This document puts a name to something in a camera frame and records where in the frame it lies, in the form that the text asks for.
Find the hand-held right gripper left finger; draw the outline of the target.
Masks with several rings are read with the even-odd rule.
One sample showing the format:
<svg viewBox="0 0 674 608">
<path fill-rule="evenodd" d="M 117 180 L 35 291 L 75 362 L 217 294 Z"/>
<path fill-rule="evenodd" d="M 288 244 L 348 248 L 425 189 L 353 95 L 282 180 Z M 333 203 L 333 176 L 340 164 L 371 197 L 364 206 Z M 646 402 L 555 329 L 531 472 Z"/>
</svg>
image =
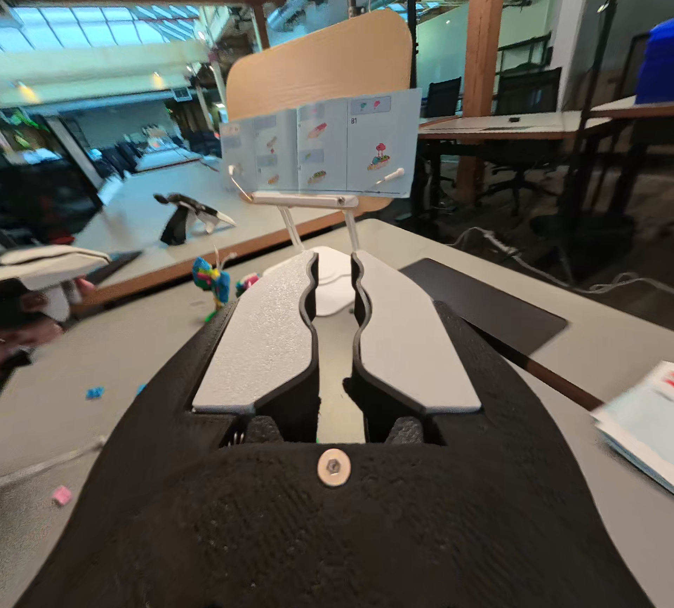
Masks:
<svg viewBox="0 0 674 608">
<path fill-rule="evenodd" d="M 201 375 L 196 417 L 266 416 L 279 429 L 317 428 L 318 271 L 318 254 L 302 251 L 242 295 Z"/>
</svg>

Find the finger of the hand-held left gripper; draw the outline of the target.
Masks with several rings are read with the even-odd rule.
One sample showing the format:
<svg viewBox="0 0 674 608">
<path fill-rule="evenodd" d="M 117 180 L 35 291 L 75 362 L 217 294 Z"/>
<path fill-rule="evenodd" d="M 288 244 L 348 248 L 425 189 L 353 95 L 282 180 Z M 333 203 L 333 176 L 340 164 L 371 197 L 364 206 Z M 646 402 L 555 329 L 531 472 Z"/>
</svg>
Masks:
<svg viewBox="0 0 674 608">
<path fill-rule="evenodd" d="M 42 290 L 84 277 L 94 285 L 135 261 L 142 251 L 104 253 L 72 245 L 19 247 L 1 252 L 1 282 Z"/>
</svg>

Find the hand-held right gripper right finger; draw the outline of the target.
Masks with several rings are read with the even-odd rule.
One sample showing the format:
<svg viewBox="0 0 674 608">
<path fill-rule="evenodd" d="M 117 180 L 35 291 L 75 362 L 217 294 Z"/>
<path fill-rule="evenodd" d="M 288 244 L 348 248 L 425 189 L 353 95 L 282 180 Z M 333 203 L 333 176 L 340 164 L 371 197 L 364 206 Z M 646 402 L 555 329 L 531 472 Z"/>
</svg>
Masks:
<svg viewBox="0 0 674 608">
<path fill-rule="evenodd" d="M 344 389 L 363 416 L 366 441 L 384 441 L 403 417 L 422 430 L 438 415 L 480 412 L 482 404 L 433 299 L 372 254 L 353 252 L 358 323 Z"/>
</svg>

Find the colourful lego model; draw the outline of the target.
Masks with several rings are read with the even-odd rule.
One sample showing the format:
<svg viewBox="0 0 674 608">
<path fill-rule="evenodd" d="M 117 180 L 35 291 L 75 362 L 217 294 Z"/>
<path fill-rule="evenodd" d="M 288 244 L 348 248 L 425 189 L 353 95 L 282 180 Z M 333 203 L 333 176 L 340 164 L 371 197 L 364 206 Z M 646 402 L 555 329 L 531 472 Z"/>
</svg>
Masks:
<svg viewBox="0 0 674 608">
<path fill-rule="evenodd" d="M 235 259 L 238 253 L 232 252 L 224 261 L 220 261 L 219 252 L 215 251 L 215 263 L 209 263 L 203 257 L 197 257 L 193 261 L 191 275 L 193 283 L 204 292 L 211 294 L 214 300 L 214 310 L 204 319 L 204 323 L 210 322 L 213 317 L 229 303 L 231 292 L 231 276 L 224 269 L 227 262 Z"/>
</svg>

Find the lego instruction booklet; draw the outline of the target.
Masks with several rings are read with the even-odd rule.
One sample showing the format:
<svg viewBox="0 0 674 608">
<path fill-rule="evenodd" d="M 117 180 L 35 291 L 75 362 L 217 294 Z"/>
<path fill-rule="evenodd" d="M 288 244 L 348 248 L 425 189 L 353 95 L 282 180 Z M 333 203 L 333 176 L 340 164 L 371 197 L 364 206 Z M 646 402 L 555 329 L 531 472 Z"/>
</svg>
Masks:
<svg viewBox="0 0 674 608">
<path fill-rule="evenodd" d="M 221 124 L 225 176 L 248 193 L 407 198 L 422 92 L 319 100 Z"/>
</svg>

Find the black table mat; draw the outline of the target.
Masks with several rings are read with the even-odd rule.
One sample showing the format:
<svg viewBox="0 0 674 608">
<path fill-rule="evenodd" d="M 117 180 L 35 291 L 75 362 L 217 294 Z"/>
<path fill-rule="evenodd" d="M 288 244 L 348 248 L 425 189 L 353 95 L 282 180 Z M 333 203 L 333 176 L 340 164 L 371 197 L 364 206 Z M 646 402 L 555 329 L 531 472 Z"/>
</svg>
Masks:
<svg viewBox="0 0 674 608">
<path fill-rule="evenodd" d="M 429 258 L 400 272 L 473 328 L 524 356 L 531 356 L 568 327 L 560 316 Z"/>
</svg>

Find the white book stand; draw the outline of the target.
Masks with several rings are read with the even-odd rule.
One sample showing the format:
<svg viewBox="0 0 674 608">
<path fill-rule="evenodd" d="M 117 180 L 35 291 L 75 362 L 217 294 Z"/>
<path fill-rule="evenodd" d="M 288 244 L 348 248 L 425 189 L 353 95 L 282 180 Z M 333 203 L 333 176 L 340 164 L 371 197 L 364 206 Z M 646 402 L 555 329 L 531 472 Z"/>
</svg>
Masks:
<svg viewBox="0 0 674 608">
<path fill-rule="evenodd" d="M 372 196 L 351 193 L 247 192 L 237 181 L 239 169 L 229 165 L 227 172 L 244 199 L 255 205 L 274 206 L 278 209 L 295 253 L 304 252 L 306 249 L 293 220 L 291 209 L 309 208 L 340 212 L 344 216 L 351 248 L 355 251 L 358 249 L 355 216 L 358 213 L 383 208 L 392 200 L 391 197 L 379 193 Z M 334 315 L 353 302 L 350 288 L 350 259 L 345 253 L 324 245 L 313 247 L 309 251 L 317 254 L 319 262 L 316 288 L 317 315 L 320 317 Z"/>
</svg>

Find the wood-edged grey table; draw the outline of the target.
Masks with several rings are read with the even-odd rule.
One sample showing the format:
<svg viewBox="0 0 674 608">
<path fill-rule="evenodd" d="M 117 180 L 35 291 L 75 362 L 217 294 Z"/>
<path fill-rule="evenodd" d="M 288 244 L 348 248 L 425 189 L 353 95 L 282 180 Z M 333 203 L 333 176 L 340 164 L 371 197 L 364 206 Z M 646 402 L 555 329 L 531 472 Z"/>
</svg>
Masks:
<svg viewBox="0 0 674 608">
<path fill-rule="evenodd" d="M 140 251 L 140 255 L 106 280 L 95 282 L 94 292 L 75 308 L 76 316 L 181 282 L 190 275 L 193 260 L 199 256 L 213 261 L 218 252 L 220 260 L 230 256 L 229 265 L 233 266 L 290 244 L 275 207 L 244 202 L 238 192 L 225 190 L 223 184 L 219 173 L 199 163 L 128 178 L 77 235 L 75 246 L 108 253 Z M 214 233 L 207 234 L 197 222 L 185 243 L 162 243 L 160 235 L 175 208 L 160 204 L 154 195 L 174 192 L 220 210 L 236 225 L 218 225 Z"/>
</svg>

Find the black and white device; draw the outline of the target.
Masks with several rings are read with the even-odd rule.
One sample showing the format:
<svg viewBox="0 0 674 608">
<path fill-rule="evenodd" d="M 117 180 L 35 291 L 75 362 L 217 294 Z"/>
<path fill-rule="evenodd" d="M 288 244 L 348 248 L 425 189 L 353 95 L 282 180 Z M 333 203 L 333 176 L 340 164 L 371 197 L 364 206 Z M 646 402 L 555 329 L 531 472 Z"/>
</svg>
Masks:
<svg viewBox="0 0 674 608">
<path fill-rule="evenodd" d="M 164 196 L 154 193 L 153 198 L 160 204 L 172 205 L 175 210 L 165 225 L 159 241 L 169 247 L 186 242 L 187 234 L 195 221 L 204 225 L 206 234 L 212 234 L 218 226 L 225 224 L 236 226 L 236 222 L 220 210 L 212 208 L 196 199 L 181 193 L 169 193 Z"/>
</svg>

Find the grey office desk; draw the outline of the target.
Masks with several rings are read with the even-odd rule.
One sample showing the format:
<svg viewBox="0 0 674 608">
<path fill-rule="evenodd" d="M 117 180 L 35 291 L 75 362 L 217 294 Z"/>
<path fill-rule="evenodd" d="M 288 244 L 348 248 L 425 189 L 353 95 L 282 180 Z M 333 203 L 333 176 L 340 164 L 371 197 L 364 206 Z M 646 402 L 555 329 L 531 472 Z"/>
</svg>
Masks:
<svg viewBox="0 0 674 608">
<path fill-rule="evenodd" d="M 543 191 L 527 179 L 527 172 L 551 166 L 561 156 L 561 145 L 573 138 L 580 126 L 580 111 L 531 113 L 485 117 L 458 115 L 429 117 L 420 124 L 418 139 L 429 162 L 429 197 L 440 205 L 441 157 L 480 158 L 493 165 L 493 173 L 513 173 L 476 197 L 476 203 L 502 191 L 512 194 L 512 215 L 520 211 L 520 192 Z"/>
</svg>

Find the stack of paper booklets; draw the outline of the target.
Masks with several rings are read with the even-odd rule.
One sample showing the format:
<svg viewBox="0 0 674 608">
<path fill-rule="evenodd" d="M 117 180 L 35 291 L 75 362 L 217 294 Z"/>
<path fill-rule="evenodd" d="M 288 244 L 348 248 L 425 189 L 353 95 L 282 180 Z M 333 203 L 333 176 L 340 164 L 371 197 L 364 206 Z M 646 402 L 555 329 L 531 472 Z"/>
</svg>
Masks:
<svg viewBox="0 0 674 608">
<path fill-rule="evenodd" d="M 673 362 L 661 361 L 591 417 L 610 448 L 673 493 Z"/>
</svg>

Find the black office chair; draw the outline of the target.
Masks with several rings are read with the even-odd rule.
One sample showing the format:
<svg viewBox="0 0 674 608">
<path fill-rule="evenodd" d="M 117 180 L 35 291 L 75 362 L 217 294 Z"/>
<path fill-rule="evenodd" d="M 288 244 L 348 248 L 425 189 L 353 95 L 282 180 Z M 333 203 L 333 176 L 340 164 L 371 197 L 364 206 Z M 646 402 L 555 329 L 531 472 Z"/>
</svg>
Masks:
<svg viewBox="0 0 674 608">
<path fill-rule="evenodd" d="M 462 78 L 431 82 L 427 91 L 423 117 L 433 119 L 456 115 Z"/>
<path fill-rule="evenodd" d="M 517 75 L 502 75 L 496 98 L 498 115 L 526 115 L 535 113 L 554 113 L 557 111 L 557 100 L 560 89 L 562 69 L 540 72 L 527 72 Z M 498 160 L 492 170 L 493 174 L 512 172 L 511 179 L 495 183 L 487 195 L 500 191 L 511 191 L 513 199 L 512 216 L 520 211 L 520 191 L 536 191 L 534 182 L 527 179 L 526 173 L 534 168 L 551 165 L 552 159 L 560 145 L 558 140 L 514 141 L 506 146 L 504 160 Z"/>
</svg>

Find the wooden chair back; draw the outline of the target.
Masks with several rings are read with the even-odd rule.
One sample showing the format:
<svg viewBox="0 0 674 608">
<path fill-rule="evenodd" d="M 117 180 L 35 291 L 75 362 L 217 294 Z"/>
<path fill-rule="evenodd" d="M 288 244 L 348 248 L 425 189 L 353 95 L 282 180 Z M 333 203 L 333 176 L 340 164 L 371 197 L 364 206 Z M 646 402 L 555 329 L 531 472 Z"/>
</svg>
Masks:
<svg viewBox="0 0 674 608">
<path fill-rule="evenodd" d="M 237 61 L 226 81 L 229 121 L 412 89 L 411 55 L 408 26 L 392 10 L 348 19 Z"/>
</svg>

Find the wooden pillar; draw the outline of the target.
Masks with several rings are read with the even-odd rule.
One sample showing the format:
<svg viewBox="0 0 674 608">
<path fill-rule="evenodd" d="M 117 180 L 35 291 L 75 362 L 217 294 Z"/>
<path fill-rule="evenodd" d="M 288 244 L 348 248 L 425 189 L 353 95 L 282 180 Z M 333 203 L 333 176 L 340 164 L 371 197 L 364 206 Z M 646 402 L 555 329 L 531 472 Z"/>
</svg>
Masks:
<svg viewBox="0 0 674 608">
<path fill-rule="evenodd" d="M 491 114 L 503 0 L 468 0 L 462 120 Z"/>
</svg>

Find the blue plastic bin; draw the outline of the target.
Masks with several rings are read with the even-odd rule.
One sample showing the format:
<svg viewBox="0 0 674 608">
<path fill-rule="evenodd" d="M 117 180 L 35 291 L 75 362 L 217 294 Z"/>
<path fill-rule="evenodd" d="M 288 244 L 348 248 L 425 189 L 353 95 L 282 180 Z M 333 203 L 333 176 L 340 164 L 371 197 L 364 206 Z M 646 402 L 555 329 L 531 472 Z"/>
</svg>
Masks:
<svg viewBox="0 0 674 608">
<path fill-rule="evenodd" d="M 653 27 L 637 79 L 636 104 L 673 101 L 673 19 Z"/>
</svg>

